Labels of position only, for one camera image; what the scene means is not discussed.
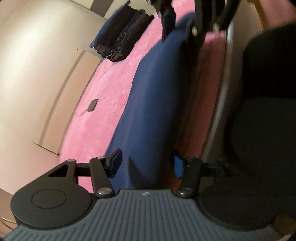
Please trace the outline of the navy blue shirt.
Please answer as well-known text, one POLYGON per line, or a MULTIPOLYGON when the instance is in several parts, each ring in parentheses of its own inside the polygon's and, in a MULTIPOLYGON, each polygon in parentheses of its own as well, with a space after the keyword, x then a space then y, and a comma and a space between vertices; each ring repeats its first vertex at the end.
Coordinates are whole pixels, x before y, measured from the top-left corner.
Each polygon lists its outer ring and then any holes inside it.
POLYGON ((192 35, 195 15, 182 17, 175 29, 142 58, 126 107, 106 151, 122 151, 111 179, 115 191, 154 189, 174 163, 175 143, 197 63, 199 39, 192 35))

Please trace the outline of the stack of folded dark clothes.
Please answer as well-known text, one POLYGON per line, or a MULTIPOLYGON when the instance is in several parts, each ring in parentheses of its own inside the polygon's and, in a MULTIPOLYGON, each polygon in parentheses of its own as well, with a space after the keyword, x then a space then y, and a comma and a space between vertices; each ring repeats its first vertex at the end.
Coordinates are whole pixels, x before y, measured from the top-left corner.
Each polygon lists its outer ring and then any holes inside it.
POLYGON ((106 21, 90 48, 111 62, 122 61, 131 53, 153 19, 154 16, 145 10, 133 9, 126 3, 106 21))

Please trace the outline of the pink fuzzy bed blanket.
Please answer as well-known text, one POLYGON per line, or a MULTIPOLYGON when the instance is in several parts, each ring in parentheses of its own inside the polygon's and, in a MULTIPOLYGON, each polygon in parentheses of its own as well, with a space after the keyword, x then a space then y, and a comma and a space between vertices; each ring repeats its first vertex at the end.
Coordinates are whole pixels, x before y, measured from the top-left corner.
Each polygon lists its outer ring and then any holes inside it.
MULTIPOLYGON (((189 85, 189 97, 175 143, 175 152, 213 162, 222 157, 222 133, 240 80, 243 51, 263 31, 295 22, 288 1, 241 1, 227 31, 208 33, 189 85)), ((103 61, 96 69, 70 121, 61 160, 86 163, 106 154, 126 107, 137 67, 161 38, 153 20, 123 61, 103 61), (87 108, 98 99, 92 112, 87 108)))

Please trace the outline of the black phone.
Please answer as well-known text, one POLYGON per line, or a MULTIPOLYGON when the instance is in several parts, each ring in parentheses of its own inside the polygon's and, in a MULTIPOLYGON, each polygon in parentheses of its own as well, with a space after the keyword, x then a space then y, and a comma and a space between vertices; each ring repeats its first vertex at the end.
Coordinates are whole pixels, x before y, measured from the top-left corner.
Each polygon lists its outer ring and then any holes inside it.
POLYGON ((97 102, 98 102, 98 99, 96 98, 96 99, 93 99, 91 102, 90 102, 90 104, 89 104, 89 106, 88 106, 88 108, 87 108, 87 112, 92 112, 92 111, 94 111, 94 109, 95 109, 95 107, 96 107, 96 105, 97 105, 97 102))

